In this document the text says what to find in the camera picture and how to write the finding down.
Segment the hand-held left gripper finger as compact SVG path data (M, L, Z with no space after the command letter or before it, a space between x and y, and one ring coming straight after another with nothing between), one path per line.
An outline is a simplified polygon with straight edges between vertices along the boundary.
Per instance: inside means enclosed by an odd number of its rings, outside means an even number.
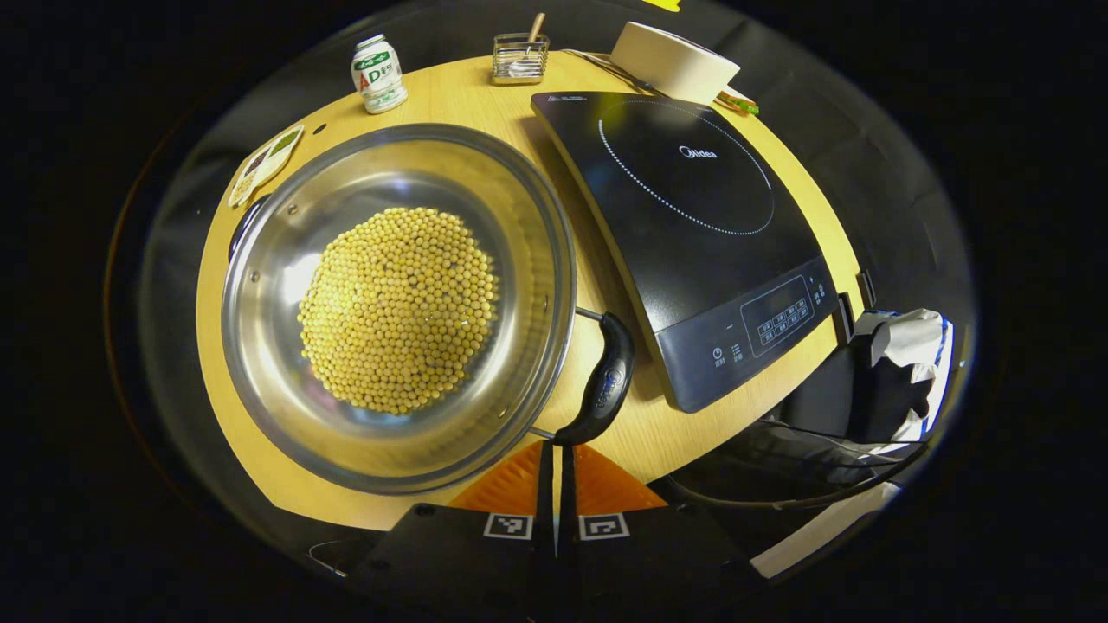
M482 510L416 504L359 563L359 590L403 611L541 611L557 590L554 448L522 451L522 489Z
M763 575L709 512L666 504L588 446L563 451L560 604L567 611L720 611Z

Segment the black induction cooktop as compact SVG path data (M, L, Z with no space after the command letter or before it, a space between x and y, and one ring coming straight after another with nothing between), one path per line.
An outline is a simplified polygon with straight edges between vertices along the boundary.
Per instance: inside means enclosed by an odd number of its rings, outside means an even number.
M531 109L607 236L671 407L699 413L841 312L798 197L712 108L547 92Z

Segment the stainless steel pot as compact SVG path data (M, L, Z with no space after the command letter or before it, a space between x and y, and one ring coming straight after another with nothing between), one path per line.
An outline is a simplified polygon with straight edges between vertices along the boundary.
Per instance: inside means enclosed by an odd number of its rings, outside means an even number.
M450 210L491 246L506 306L456 397L413 415L343 406L294 349L294 304L325 244L387 208ZM334 486L423 494L506 456L557 382L577 312L577 259L555 190L502 139L451 124L404 124L348 139L293 170L232 237L222 343L254 423Z

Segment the pile of soybeans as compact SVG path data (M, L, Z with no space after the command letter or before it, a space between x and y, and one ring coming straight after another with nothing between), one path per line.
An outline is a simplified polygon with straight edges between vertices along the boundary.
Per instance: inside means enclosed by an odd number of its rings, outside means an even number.
M462 217L383 210L325 245L297 314L301 355L335 399L416 413L454 394L486 348L494 269Z

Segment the white board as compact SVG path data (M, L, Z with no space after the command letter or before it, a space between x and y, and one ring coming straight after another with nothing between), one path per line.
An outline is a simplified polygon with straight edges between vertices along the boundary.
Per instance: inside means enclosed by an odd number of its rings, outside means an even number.
M899 486L882 484L834 502L779 544L752 556L750 563L765 579L782 580L806 563L814 563L819 555L825 555L834 542L847 537L848 530L890 504L900 492Z

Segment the white and blue cloth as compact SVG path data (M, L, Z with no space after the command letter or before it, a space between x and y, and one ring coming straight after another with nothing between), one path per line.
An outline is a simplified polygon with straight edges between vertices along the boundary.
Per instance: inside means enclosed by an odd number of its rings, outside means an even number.
M866 309L854 328L848 442L874 456L922 442L938 422L954 324L931 309Z

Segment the clear utensil holder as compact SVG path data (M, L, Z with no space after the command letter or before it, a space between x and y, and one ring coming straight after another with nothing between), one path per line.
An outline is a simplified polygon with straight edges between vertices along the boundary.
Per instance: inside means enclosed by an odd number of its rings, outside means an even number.
M530 38L527 33L502 33L493 39L491 82L538 84L546 74L550 40L544 33Z

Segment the white divided bean dish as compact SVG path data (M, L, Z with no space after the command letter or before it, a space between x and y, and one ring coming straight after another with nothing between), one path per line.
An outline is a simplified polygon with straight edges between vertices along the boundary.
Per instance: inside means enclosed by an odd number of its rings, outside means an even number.
M293 151L302 137L302 124L285 131L279 137L274 137L268 145L261 146L256 154L247 159L246 166L230 188L227 205L232 210L248 201L255 188L260 188L283 170L288 159L293 157Z

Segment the white toaster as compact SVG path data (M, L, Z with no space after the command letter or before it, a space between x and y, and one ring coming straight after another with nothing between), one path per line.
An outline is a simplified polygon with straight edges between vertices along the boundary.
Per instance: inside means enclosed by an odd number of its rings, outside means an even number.
M696 104L712 103L740 72L709 48L637 22L622 28L611 61L661 94Z

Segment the white drink bottle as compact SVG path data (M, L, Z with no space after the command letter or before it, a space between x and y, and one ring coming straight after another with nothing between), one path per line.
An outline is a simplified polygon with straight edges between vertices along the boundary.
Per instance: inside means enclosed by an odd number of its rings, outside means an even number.
M355 47L350 74L368 114L399 108L409 96L403 84L403 69L383 33Z

